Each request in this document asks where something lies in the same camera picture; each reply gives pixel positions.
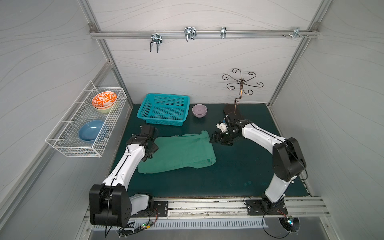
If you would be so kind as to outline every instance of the white robotic arm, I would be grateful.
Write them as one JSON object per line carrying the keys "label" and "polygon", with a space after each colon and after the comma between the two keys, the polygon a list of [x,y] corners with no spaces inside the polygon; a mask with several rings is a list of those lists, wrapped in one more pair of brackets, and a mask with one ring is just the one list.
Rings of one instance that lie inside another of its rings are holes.
{"label": "white robotic arm", "polygon": [[231,146],[235,138],[243,136],[272,154],[274,175],[262,196],[262,209],[268,212],[282,203],[289,184],[306,167],[300,146],[294,138],[277,136],[244,119],[231,105],[224,108],[224,113],[226,114],[224,121],[217,124],[221,132],[214,132],[210,142],[221,142],[222,145]]}
{"label": "white robotic arm", "polygon": [[148,195],[129,197],[127,190],[139,162],[152,158],[152,154],[159,149],[154,143],[154,132],[154,127],[143,125],[141,133],[127,142],[126,150],[111,174],[102,184],[92,186],[89,191],[91,224],[126,226],[130,216],[148,207]]}
{"label": "white robotic arm", "polygon": [[[254,123],[248,123],[242,128],[242,135],[245,138],[252,140],[253,142],[259,144],[271,154],[273,154],[273,146],[276,144],[281,144],[286,141],[285,138],[274,135]],[[266,197],[272,202],[279,202],[284,196],[285,191],[287,190],[290,183],[297,178],[297,175],[291,177],[289,181],[280,179],[276,174],[273,174],[272,181],[270,182],[268,188],[265,190]]]}

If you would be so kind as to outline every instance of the green towel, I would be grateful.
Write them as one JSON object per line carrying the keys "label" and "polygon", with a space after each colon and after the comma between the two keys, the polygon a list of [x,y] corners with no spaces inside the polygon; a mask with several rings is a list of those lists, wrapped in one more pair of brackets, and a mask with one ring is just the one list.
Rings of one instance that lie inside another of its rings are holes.
{"label": "green towel", "polygon": [[140,162],[139,173],[166,172],[183,167],[208,167],[216,162],[207,131],[174,137],[158,137],[153,158]]}

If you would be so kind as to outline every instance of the blue basket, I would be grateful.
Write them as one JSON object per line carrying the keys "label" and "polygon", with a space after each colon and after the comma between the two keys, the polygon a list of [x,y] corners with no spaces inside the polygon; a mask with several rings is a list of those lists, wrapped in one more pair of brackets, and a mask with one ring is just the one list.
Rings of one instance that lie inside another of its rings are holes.
{"label": "blue basket", "polygon": [[149,93],[139,108],[137,117],[146,123],[182,126],[187,119],[189,97]]}

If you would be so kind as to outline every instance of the dark green table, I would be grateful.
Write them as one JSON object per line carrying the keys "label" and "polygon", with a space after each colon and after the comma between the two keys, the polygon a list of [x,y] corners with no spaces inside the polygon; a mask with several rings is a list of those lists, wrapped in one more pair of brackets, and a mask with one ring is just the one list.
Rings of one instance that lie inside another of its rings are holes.
{"label": "dark green table", "polygon": [[[205,104],[208,113],[203,118],[192,114],[190,105],[187,120],[183,126],[154,126],[159,137],[170,137],[207,130],[211,135],[218,131],[216,124],[224,118],[226,104]],[[125,129],[113,168],[124,154],[126,142],[132,133],[140,133],[145,122],[137,118],[140,104],[135,104]],[[240,104],[243,116],[259,127],[279,135],[265,104]],[[209,167],[195,169],[185,167],[156,174],[140,174],[137,169],[129,183],[130,195],[152,193],[155,197],[224,197],[261,196],[272,179],[272,155],[249,139],[239,139],[233,146],[213,144],[216,163]],[[295,180],[286,191],[287,196],[305,196],[307,191],[301,180]]]}

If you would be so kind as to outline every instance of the lavender bowl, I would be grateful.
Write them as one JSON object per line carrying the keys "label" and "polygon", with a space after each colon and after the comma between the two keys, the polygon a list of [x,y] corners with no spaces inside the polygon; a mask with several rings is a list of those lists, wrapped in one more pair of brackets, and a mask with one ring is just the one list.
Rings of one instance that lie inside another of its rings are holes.
{"label": "lavender bowl", "polygon": [[192,113],[197,118],[202,118],[207,114],[207,107],[203,104],[196,104],[192,107]]}

